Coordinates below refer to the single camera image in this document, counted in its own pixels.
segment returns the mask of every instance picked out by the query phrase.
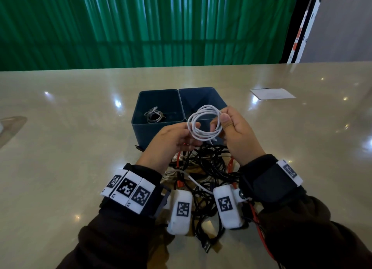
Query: black sleeve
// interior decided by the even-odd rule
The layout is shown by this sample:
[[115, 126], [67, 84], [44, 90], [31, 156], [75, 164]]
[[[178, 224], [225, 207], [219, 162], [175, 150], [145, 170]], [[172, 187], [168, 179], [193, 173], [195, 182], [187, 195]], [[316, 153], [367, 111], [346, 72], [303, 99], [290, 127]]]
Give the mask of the black sleeve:
[[[124, 169], [153, 183], [156, 188], [148, 202], [155, 213], [160, 197], [161, 174], [138, 165]], [[113, 200], [105, 198], [99, 214], [78, 234], [78, 244], [57, 268], [146, 268], [148, 242], [155, 220], [138, 215]]]
[[[257, 178], [278, 160], [271, 154], [241, 168]], [[258, 215], [266, 244], [277, 261], [291, 268], [372, 268], [372, 253], [350, 229], [331, 221], [328, 208], [297, 189]]]

